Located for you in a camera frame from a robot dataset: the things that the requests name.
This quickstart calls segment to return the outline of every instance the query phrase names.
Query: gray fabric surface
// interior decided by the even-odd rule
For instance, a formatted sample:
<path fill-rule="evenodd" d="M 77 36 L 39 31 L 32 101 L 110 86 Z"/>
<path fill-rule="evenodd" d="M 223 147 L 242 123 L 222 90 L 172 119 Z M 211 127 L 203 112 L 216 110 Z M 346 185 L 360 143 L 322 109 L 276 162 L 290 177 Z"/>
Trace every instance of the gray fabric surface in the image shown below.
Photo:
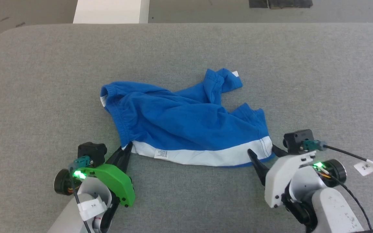
<path fill-rule="evenodd" d="M 207 68 L 238 70 L 243 88 L 223 94 L 233 110 L 263 108 L 272 140 L 303 128 L 373 160 L 373 24 L 47 25 L 0 35 L 0 232 L 46 232 L 69 196 L 53 190 L 77 145 L 119 136 L 99 100 L 112 81 L 180 90 Z M 373 224 L 373 174 L 336 152 L 346 185 Z M 185 166 L 134 155 L 136 201 L 111 232 L 302 232 L 270 209 L 253 168 Z M 349 195 L 353 211 L 366 227 Z"/>

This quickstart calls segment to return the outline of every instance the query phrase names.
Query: clothing tag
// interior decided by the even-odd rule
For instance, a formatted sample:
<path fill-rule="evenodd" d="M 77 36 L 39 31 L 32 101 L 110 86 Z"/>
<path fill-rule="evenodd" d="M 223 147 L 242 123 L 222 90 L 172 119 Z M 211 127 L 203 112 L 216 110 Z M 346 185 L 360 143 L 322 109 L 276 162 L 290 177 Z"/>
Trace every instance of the clothing tag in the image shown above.
<path fill-rule="evenodd" d="M 168 158 L 168 151 L 167 150 L 156 149 L 154 158 L 169 159 Z"/>
<path fill-rule="evenodd" d="M 100 101 L 102 102 L 103 107 L 106 106 L 106 98 L 107 98 L 107 95 L 100 97 Z"/>
<path fill-rule="evenodd" d="M 373 164 L 366 161 L 361 161 L 355 164 L 354 168 L 356 168 L 363 176 L 369 175 L 373 172 Z"/>

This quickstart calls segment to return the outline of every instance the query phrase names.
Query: wire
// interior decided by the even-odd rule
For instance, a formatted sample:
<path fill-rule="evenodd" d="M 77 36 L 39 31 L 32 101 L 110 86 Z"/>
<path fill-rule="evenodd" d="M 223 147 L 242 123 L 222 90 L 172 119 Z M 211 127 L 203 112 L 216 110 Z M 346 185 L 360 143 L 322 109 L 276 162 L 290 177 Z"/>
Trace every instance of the wire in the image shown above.
<path fill-rule="evenodd" d="M 331 149 L 331 150 L 334 150 L 334 151 L 337 151 L 337 152 L 341 152 L 341 153 L 343 153 L 343 154 L 345 154 L 345 155 L 349 155 L 349 156 L 352 156 L 352 157 L 354 157 L 354 158 L 357 158 L 357 159 L 359 159 L 359 160 L 362 160 L 362 161 L 366 161 L 367 159 L 365 159 L 364 157 L 361 157 L 361 156 L 359 156 L 359 155 L 355 155 L 355 154 L 352 154 L 352 153 L 350 153 L 350 152 L 347 152 L 347 151 L 345 151 L 345 150 L 341 150 L 341 149 L 338 149 L 338 148 L 336 148 L 336 147 L 332 147 L 332 146 L 328 146 L 328 145 L 323 145 L 323 147 L 325 147 L 325 148 L 328 148 L 328 149 Z M 364 230 L 364 231 L 359 231 L 359 232 L 357 232 L 357 233 L 372 233 L 373 232 L 373 229 L 370 229 L 370 230 Z"/>
<path fill-rule="evenodd" d="M 368 224 L 368 227 L 369 227 L 369 230 L 372 230 L 372 226 L 370 225 L 370 221 L 369 221 L 369 218 L 367 217 L 367 213 L 365 212 L 364 208 L 362 207 L 361 203 L 358 201 L 358 199 L 355 197 L 355 195 L 348 189 L 348 187 L 342 183 L 340 180 L 336 179 L 336 177 L 334 177 L 333 175 L 329 174 L 328 175 L 333 181 L 336 181 L 340 186 L 342 186 L 351 196 L 352 198 L 355 200 L 355 202 L 358 204 L 359 208 L 361 209 L 361 211 L 363 212 L 364 216 L 365 216 L 365 219 L 367 220 L 367 224 Z"/>
<path fill-rule="evenodd" d="M 76 199 L 77 204 L 80 204 L 79 196 L 76 192 L 76 187 L 74 184 L 74 177 L 73 177 L 73 168 L 70 169 L 70 182 L 71 182 L 71 188 L 73 189 L 74 198 Z M 89 228 L 89 225 L 87 224 L 87 221 L 83 221 L 84 226 L 86 227 L 86 230 L 88 233 L 92 233 L 92 231 Z"/>
<path fill-rule="evenodd" d="M 323 176 L 323 177 L 326 177 L 326 178 L 328 178 L 328 179 L 330 179 L 331 177 L 330 176 L 328 176 L 327 174 L 323 174 L 323 173 L 321 173 L 321 175 Z"/>
<path fill-rule="evenodd" d="M 352 154 L 350 152 L 347 152 L 346 150 L 341 150 L 341 149 L 338 149 L 336 147 L 332 147 L 332 146 L 328 146 L 328 145 L 323 145 L 323 147 L 331 149 L 331 150 L 334 150 L 334 151 L 337 151 L 337 152 L 340 152 L 340 153 L 343 153 L 345 155 L 350 155 L 350 156 L 352 156 L 354 158 L 357 158 L 357 159 L 360 159 L 360 160 L 363 160 L 363 161 L 367 160 L 367 159 L 365 159 L 365 158 L 363 158 L 363 157 L 361 157 L 359 155 Z"/>
<path fill-rule="evenodd" d="M 78 188 L 80 188 L 80 185 L 76 187 L 76 190 L 77 190 Z M 72 191 L 73 191 L 73 188 L 68 188 L 68 191 L 71 191 L 71 192 L 72 192 Z"/>

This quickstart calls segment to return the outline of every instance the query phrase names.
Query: white cable label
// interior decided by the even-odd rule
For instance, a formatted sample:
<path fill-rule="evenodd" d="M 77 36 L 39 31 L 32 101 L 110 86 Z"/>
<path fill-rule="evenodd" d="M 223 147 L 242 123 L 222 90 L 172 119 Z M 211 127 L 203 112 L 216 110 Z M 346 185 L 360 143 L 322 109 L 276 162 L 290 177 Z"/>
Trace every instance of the white cable label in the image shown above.
<path fill-rule="evenodd" d="M 77 204 L 77 207 L 79 208 L 80 216 L 83 221 L 94 218 L 107 210 L 106 204 L 102 201 L 100 196 L 90 201 L 81 202 Z"/>
<path fill-rule="evenodd" d="M 354 165 L 359 173 L 363 176 L 369 175 L 373 172 L 373 164 L 368 161 L 361 161 Z"/>
<path fill-rule="evenodd" d="M 169 159 L 168 151 L 167 150 L 156 149 L 154 158 Z"/>

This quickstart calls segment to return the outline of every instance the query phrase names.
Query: shirt sleeve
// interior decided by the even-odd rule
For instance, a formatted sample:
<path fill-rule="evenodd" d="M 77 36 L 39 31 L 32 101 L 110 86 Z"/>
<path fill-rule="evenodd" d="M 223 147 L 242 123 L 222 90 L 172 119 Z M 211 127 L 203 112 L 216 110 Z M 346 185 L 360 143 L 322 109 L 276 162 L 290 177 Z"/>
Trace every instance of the shirt sleeve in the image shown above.
<path fill-rule="evenodd" d="M 202 83 L 175 93 L 201 103 L 221 105 L 222 93 L 235 90 L 242 86 L 240 78 L 229 70 L 223 68 L 215 72 L 208 69 Z"/>

